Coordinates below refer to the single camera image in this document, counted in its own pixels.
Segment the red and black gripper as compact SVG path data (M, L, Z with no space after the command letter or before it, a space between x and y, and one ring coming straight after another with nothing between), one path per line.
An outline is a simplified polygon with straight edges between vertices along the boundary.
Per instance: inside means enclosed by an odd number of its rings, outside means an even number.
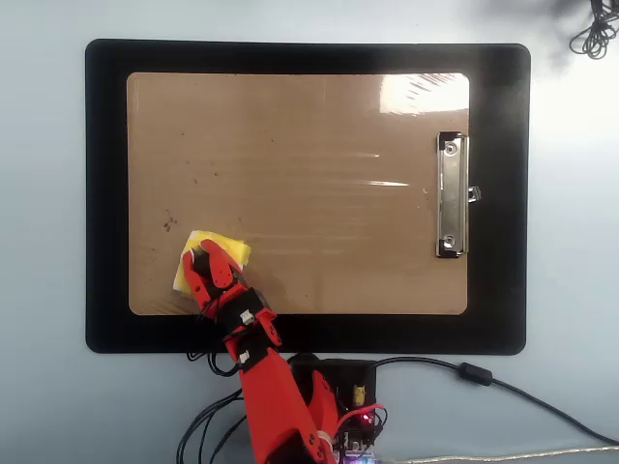
M222 330L226 349L238 349L252 333L264 336L268 346L281 347L276 314L259 291L236 275L240 268L219 244L203 240L199 249L183 255L182 264L201 314Z

